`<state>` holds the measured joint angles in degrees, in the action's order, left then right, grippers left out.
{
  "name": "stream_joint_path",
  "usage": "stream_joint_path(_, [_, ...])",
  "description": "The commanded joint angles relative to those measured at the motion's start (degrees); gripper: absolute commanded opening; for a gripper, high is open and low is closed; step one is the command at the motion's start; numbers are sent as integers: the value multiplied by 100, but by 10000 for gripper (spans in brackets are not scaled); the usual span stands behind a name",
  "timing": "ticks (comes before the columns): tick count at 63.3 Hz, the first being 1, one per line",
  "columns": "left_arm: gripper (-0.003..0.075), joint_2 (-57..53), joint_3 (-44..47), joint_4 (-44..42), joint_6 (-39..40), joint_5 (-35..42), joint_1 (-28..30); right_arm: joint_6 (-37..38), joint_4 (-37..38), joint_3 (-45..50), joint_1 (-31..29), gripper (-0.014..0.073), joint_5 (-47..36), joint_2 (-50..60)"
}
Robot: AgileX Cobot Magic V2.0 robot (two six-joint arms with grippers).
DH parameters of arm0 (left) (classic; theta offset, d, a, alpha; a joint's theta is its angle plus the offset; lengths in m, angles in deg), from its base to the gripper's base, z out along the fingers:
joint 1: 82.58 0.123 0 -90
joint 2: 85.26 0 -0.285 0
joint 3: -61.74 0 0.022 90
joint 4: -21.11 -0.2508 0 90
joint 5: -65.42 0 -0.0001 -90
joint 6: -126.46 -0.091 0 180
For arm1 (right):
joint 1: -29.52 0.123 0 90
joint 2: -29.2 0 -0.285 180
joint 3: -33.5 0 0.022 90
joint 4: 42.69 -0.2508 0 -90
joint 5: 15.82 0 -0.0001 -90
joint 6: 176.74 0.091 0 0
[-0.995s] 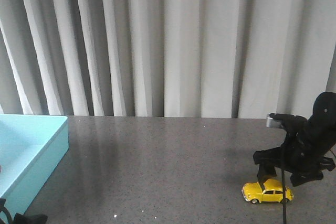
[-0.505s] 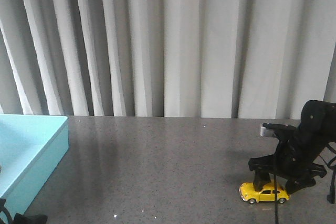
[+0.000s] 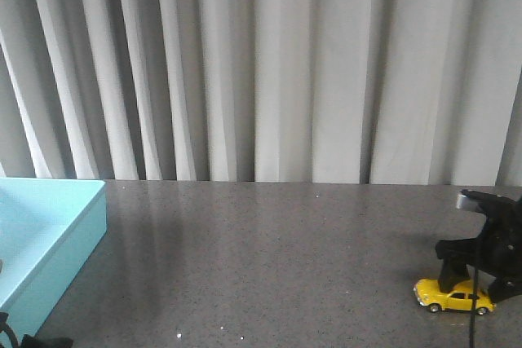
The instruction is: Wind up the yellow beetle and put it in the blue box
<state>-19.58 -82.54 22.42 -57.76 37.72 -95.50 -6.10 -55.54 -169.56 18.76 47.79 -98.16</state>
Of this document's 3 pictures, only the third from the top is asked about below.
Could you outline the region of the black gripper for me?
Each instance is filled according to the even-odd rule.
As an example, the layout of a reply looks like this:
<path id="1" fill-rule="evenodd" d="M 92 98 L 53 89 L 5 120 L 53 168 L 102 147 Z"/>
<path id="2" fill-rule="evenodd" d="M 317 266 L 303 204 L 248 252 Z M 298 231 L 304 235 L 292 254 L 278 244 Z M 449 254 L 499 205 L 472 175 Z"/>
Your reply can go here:
<path id="1" fill-rule="evenodd" d="M 441 292 L 469 280 L 473 266 L 495 278 L 488 287 L 492 302 L 521 295 L 521 200 L 486 193 L 480 202 L 486 217 L 475 238 L 439 240 L 436 256 L 443 261 L 438 278 Z"/>

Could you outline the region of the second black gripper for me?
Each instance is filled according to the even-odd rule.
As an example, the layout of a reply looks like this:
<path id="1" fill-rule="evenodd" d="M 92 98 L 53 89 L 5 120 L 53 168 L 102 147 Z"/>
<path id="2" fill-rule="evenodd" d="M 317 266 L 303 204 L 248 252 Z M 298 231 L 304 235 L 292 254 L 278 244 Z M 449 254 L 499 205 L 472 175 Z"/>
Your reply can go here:
<path id="1" fill-rule="evenodd" d="M 20 343 L 20 348 L 72 348 L 73 339 L 68 337 L 37 338 L 25 334 Z"/>

